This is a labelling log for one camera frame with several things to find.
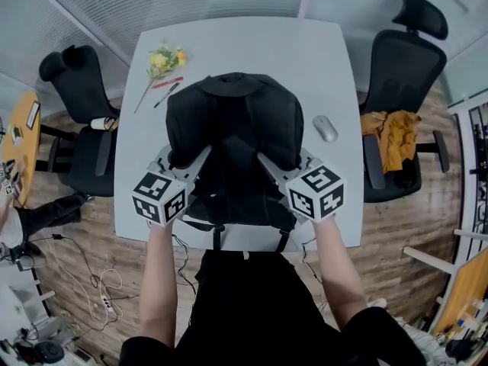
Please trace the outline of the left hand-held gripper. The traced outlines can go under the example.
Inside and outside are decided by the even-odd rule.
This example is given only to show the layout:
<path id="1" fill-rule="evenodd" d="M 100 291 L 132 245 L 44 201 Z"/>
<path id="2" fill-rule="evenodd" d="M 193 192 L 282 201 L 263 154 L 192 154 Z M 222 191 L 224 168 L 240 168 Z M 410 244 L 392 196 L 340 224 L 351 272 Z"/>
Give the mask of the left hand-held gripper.
<path id="1" fill-rule="evenodd" d="M 159 226 L 167 226 L 182 215 L 211 150 L 211 146 L 206 146 L 185 169 L 168 170 L 164 167 L 171 165 L 171 146 L 162 147 L 132 191 L 136 214 Z"/>

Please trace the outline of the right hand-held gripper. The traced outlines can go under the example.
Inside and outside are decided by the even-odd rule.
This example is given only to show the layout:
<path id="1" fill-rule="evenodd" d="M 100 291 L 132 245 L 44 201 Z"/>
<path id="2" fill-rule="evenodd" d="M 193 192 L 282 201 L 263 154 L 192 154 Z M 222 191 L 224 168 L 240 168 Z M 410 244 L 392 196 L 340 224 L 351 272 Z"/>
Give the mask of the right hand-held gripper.
<path id="1" fill-rule="evenodd" d="M 332 216 L 345 201 L 345 180 L 336 171 L 315 157 L 305 148 L 300 150 L 300 165 L 307 165 L 292 178 L 259 152 L 257 158 L 276 184 L 284 184 L 288 206 L 303 223 L 310 220 L 320 223 Z"/>

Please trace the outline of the black backpack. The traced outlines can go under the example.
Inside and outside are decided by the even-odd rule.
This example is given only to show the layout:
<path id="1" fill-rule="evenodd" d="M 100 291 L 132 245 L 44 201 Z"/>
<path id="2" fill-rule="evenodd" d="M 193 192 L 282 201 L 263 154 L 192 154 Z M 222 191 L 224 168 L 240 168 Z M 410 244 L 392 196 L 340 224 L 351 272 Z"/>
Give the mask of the black backpack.
<path id="1" fill-rule="evenodd" d="M 283 252 L 297 220 L 258 154 L 284 171 L 298 168 L 304 122 L 295 95 L 268 75 L 208 76 L 169 97 L 166 127 L 171 164 L 178 168 L 211 148 L 186 214 L 218 230 L 227 224 L 271 226 Z"/>

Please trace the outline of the person's left forearm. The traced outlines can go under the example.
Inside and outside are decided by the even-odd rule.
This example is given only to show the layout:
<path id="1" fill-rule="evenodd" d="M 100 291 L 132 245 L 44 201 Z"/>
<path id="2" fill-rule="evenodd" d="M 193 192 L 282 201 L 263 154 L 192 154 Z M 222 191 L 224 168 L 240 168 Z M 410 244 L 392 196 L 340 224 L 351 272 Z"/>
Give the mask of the person's left forearm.
<path id="1" fill-rule="evenodd" d="M 149 231 L 140 289 L 140 333 L 174 347 L 177 308 L 172 225 L 154 223 Z"/>

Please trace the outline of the person's right forearm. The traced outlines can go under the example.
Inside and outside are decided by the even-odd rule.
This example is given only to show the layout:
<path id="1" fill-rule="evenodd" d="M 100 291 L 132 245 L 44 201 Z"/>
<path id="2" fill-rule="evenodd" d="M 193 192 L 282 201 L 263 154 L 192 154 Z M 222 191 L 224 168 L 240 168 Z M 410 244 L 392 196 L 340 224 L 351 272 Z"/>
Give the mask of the person's right forearm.
<path id="1" fill-rule="evenodd" d="M 343 330 L 368 305 L 359 274 L 343 243 L 335 217 L 313 225 L 321 282 L 335 322 Z"/>

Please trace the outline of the grey computer mouse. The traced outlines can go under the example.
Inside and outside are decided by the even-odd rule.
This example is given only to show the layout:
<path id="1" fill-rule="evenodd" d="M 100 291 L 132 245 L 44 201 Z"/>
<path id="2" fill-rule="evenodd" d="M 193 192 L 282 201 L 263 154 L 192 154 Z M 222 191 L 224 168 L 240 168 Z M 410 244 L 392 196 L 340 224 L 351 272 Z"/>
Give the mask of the grey computer mouse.
<path id="1" fill-rule="evenodd" d="M 313 126 L 316 128 L 322 140 L 326 143 L 334 143 L 339 136 L 338 131 L 325 115 L 317 115 L 313 118 Z"/>

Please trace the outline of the black pen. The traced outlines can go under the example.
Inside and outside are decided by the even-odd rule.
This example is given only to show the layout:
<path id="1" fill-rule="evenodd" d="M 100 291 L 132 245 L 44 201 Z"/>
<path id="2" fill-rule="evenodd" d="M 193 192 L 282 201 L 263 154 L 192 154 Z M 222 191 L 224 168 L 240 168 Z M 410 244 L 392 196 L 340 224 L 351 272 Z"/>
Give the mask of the black pen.
<path id="1" fill-rule="evenodd" d="M 165 99 L 167 99 L 168 96 L 170 96 L 171 93 L 180 85 L 180 82 L 176 82 L 163 96 L 162 98 L 157 101 L 153 108 L 157 108 Z"/>

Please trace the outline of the red pen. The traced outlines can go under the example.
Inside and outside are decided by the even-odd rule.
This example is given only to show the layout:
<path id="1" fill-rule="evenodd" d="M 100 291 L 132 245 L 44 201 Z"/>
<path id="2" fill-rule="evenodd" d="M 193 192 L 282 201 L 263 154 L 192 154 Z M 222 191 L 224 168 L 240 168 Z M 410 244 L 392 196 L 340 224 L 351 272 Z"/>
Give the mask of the red pen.
<path id="1" fill-rule="evenodd" d="M 183 76 L 179 76 L 179 77 L 176 77 L 176 78 L 155 84 L 151 87 L 151 89 L 157 89 L 157 88 L 165 87 L 167 85 L 172 85 L 172 84 L 175 84 L 177 82 L 182 81 L 183 79 L 184 79 Z"/>

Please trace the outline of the mustard yellow cloth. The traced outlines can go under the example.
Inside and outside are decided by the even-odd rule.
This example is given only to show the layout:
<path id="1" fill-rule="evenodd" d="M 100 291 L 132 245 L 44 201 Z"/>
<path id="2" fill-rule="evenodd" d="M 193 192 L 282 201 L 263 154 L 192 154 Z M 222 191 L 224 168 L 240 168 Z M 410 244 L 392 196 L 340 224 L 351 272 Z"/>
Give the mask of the mustard yellow cloth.
<path id="1" fill-rule="evenodd" d="M 405 110 L 361 115 L 361 134 L 376 136 L 384 174 L 400 171 L 405 160 L 413 160 L 420 121 L 418 114 Z"/>

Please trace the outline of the grey table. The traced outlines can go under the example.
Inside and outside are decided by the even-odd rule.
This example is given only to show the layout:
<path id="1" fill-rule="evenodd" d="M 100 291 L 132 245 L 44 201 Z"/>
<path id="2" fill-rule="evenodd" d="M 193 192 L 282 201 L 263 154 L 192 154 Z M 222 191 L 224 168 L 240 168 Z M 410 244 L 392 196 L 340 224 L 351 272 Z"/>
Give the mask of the grey table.
<path id="1" fill-rule="evenodd" d="M 114 172 L 114 227 L 117 236 L 146 241 L 149 226 L 136 214 L 132 190 L 148 164 L 168 143 L 166 102 L 154 104 L 172 87 L 150 89 L 149 51 L 166 41 L 187 51 L 187 63 L 175 70 L 188 86 L 229 72 L 266 74 L 290 90 L 304 115 L 304 147 L 345 180 L 345 203 L 335 220 L 344 244 L 361 243 L 363 220 L 363 149 L 358 99 L 352 67 L 340 26 L 296 18 L 242 17 L 193 21 L 140 35 L 121 105 Z M 327 116 L 339 133 L 326 143 L 313 126 Z"/>

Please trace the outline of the black office chair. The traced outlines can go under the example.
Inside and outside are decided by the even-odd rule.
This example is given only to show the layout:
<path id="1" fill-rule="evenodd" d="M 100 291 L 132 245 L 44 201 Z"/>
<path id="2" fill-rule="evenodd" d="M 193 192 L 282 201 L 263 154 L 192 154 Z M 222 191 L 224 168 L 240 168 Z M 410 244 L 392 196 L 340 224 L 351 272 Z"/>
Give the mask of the black office chair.
<path id="1" fill-rule="evenodd" d="M 95 49 L 70 46 L 62 52 L 52 52 L 43 58 L 39 75 L 53 85 L 69 116 L 83 128 L 76 133 L 41 125 L 40 132 L 52 136 L 54 141 L 49 159 L 39 160 L 36 170 L 57 174 L 63 185 L 75 191 L 112 197 L 117 129 L 95 129 L 91 122 L 117 120 L 120 111 L 107 98 Z"/>

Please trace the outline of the black mesh chair with headrest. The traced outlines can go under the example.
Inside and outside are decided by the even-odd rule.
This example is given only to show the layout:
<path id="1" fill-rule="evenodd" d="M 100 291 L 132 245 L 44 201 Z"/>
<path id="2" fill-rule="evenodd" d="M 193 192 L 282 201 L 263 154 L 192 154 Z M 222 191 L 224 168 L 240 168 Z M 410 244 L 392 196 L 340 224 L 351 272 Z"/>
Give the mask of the black mesh chair with headrest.
<path id="1" fill-rule="evenodd" d="M 437 40 L 448 36 L 448 22 L 442 12 L 427 0 L 403 0 L 392 20 L 405 30 L 383 30 L 374 38 L 371 51 L 369 90 L 360 105 L 361 115 L 374 111 L 410 111 L 419 109 L 435 80 L 442 73 L 445 52 L 420 35 Z M 422 187 L 419 153 L 434 153 L 441 170 L 450 169 L 448 151 L 442 133 L 433 133 L 431 143 L 418 143 L 413 160 L 405 160 L 403 169 L 384 174 L 375 135 L 362 135 L 364 157 L 364 202 L 382 203 L 417 192 Z"/>

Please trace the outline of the person's black clothing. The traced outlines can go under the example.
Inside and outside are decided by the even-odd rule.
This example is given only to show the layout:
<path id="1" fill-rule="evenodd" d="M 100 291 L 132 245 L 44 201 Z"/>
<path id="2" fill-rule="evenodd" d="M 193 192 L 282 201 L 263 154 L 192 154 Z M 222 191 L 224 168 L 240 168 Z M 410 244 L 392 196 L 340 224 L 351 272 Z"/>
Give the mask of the person's black clothing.
<path id="1" fill-rule="evenodd" d="M 197 282 L 190 325 L 178 344 L 130 338 L 119 366 L 426 366 L 383 308 L 362 310 L 343 330 L 328 325 L 279 253 L 207 251 Z"/>

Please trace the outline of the round wooden table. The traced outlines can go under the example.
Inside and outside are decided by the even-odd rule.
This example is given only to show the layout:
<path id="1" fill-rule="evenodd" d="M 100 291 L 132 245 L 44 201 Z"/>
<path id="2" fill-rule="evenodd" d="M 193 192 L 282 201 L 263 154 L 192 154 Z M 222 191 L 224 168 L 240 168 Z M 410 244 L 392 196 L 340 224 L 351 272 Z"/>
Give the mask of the round wooden table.
<path id="1" fill-rule="evenodd" d="M 40 142 L 40 109 L 37 118 L 34 122 L 33 130 L 26 127 L 27 116 L 34 101 L 39 101 L 37 94 L 34 91 L 25 92 L 13 111 L 6 127 L 5 136 L 3 138 L 2 160 L 14 159 L 15 166 L 12 175 L 17 172 L 21 180 L 21 192 L 18 195 L 18 205 L 24 206 L 27 202 L 29 190 L 31 189 L 34 180 L 34 173 L 36 168 L 38 147 Z M 21 129 L 23 140 L 20 146 L 14 146 L 9 133 L 9 126 L 16 126 Z"/>

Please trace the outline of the wooden desk with white frame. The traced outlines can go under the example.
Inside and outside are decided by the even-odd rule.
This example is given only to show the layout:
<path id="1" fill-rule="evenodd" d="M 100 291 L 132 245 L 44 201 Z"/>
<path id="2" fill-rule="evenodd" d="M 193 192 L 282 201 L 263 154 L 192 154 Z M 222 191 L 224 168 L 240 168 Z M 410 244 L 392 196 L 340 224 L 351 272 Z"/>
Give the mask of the wooden desk with white frame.
<path id="1" fill-rule="evenodd" d="M 443 332 L 449 326 L 456 326 L 466 309 L 481 301 L 488 288 L 488 247 L 478 253 L 456 273 L 447 303 L 432 329 L 432 333 Z"/>

